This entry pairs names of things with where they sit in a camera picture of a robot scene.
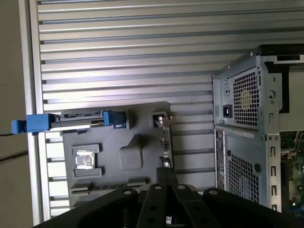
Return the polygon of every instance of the metal clip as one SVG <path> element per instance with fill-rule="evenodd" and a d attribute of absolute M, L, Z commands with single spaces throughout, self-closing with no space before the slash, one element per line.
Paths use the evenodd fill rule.
<path fill-rule="evenodd" d="M 176 118 L 174 116 L 171 116 L 171 117 L 162 117 L 162 116 L 160 116 L 160 117 L 158 117 L 158 120 L 159 120 L 160 125 L 162 127 L 164 127 L 164 126 L 171 126 L 171 125 L 175 124 L 175 122 L 176 122 Z"/>

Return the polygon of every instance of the power supply fan grille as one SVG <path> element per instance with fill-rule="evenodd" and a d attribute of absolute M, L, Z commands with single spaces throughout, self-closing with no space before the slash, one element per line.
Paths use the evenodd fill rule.
<path fill-rule="evenodd" d="M 256 128 L 259 95 L 256 73 L 238 76 L 233 81 L 234 121 L 236 124 Z"/>
<path fill-rule="evenodd" d="M 253 174 L 252 164 L 231 155 L 229 164 L 229 192 L 259 203 L 258 177 Z"/>

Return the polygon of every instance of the black cable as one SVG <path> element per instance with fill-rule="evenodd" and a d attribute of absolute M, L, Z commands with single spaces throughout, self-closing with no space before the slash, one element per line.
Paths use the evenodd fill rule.
<path fill-rule="evenodd" d="M 3 158 L 0 158 L 0 162 L 5 162 L 7 160 L 23 157 L 23 156 L 28 155 L 28 153 L 29 153 L 28 151 L 22 151 L 22 152 L 16 153 L 16 154 L 11 155 L 11 156 L 3 157 Z"/>
<path fill-rule="evenodd" d="M 10 134 L 0 134 L 0 136 L 11 136 L 11 135 L 14 135 L 13 133 L 10 133 Z"/>

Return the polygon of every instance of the green circuit board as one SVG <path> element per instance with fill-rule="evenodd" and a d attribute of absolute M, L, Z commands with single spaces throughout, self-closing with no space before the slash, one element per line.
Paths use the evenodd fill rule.
<path fill-rule="evenodd" d="M 296 132 L 283 132 L 281 136 L 281 150 L 294 149 Z M 289 212 L 297 218 L 304 219 L 304 142 L 301 139 L 295 155 L 282 156 L 288 173 Z"/>

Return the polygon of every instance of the bolt head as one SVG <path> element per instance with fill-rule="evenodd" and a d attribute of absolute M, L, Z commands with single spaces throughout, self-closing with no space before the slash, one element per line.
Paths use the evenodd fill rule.
<path fill-rule="evenodd" d="M 183 186 L 183 185 L 179 185 L 179 186 L 177 186 L 177 188 L 178 188 L 179 190 L 184 190 L 184 189 L 186 189 L 186 187 Z"/>
<path fill-rule="evenodd" d="M 210 190 L 209 193 L 210 193 L 211 195 L 217 195 L 217 194 L 218 194 L 218 192 L 215 191 L 215 190 Z"/>

